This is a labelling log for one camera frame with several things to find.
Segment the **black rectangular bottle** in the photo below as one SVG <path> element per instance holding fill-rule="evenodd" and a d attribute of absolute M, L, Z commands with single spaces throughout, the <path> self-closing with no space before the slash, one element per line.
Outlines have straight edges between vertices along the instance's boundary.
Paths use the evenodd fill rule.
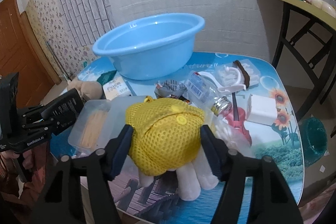
<path fill-rule="evenodd" d="M 83 107 L 78 91 L 73 88 L 44 106 L 41 116 L 50 123 L 50 132 L 59 135 L 74 125 Z"/>

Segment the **clear toothpick box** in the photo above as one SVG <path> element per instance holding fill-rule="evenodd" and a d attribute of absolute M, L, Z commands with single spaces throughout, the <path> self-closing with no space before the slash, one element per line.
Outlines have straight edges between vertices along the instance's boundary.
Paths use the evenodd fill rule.
<path fill-rule="evenodd" d="M 90 154 L 118 137 L 125 125 L 126 99 L 87 101 L 68 137 L 79 152 Z"/>

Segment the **yellow mesh plush toy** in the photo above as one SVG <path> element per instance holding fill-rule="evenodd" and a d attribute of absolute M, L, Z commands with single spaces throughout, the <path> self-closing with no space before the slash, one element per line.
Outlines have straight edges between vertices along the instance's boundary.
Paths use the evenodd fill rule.
<path fill-rule="evenodd" d="M 138 168 L 140 186 L 174 171 L 179 197 L 193 201 L 219 183 L 201 145 L 202 109 L 178 99 L 147 96 L 127 108 L 125 123 L 133 128 L 128 155 Z"/>

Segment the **white power adapter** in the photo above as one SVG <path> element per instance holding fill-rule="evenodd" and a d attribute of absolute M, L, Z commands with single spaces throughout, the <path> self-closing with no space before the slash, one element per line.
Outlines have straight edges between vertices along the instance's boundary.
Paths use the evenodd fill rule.
<path fill-rule="evenodd" d="M 276 100 L 251 94 L 248 98 L 246 120 L 271 126 L 277 119 Z"/>

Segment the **snack wrapper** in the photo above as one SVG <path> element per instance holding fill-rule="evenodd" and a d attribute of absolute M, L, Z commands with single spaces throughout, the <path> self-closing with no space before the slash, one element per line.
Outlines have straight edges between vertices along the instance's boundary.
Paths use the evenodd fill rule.
<path fill-rule="evenodd" d="M 187 87 L 185 84 L 176 80 L 158 81 L 155 85 L 154 94 L 157 99 L 173 98 L 186 102 L 187 104 L 191 103 L 188 99 Z"/>

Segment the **clear bag cotton balls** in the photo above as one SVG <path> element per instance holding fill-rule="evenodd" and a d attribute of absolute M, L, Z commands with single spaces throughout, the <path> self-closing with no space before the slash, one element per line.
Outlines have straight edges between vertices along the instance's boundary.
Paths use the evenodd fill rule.
<path fill-rule="evenodd" d="M 221 117 L 217 117 L 214 113 L 209 112 L 206 114 L 205 123 L 209 125 L 214 136 L 224 141 L 229 149 L 235 149 L 243 156 L 255 156 L 244 135 L 238 129 L 227 124 Z"/>

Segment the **white plastic hook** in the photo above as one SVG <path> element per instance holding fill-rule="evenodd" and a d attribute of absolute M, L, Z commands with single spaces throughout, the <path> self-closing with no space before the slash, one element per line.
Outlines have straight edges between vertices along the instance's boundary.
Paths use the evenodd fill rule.
<path fill-rule="evenodd" d="M 199 75 L 214 83 L 217 90 L 223 94 L 231 94 L 239 91 L 246 91 L 247 85 L 240 69 L 228 66 L 221 66 L 215 69 L 215 74 L 199 71 Z"/>

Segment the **wooden door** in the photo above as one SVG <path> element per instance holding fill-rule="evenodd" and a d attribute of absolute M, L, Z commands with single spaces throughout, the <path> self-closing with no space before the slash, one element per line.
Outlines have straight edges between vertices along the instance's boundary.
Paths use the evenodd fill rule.
<path fill-rule="evenodd" d="M 19 73 L 17 106 L 41 102 L 61 79 L 31 28 L 27 14 L 20 13 L 17 0 L 1 1 L 1 76 Z"/>

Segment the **blue plastic basin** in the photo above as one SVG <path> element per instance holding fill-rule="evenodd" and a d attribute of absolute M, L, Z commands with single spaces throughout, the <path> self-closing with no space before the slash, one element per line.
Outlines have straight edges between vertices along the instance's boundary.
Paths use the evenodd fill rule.
<path fill-rule="evenodd" d="M 148 16 L 118 26 L 96 40 L 92 51 L 109 57 L 132 80 L 152 80 L 181 69 L 191 58 L 205 20 L 189 13 Z"/>

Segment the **white round buns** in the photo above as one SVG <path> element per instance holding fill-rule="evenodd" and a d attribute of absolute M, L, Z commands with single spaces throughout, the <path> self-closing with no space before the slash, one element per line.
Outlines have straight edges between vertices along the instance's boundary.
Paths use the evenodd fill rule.
<path fill-rule="evenodd" d="M 327 3 L 323 0 L 311 0 L 311 4 L 314 5 L 315 7 L 317 7 L 318 9 L 326 12 L 327 14 L 332 16 L 333 18 L 336 18 L 336 10 L 331 4 L 329 4 L 329 3 Z"/>

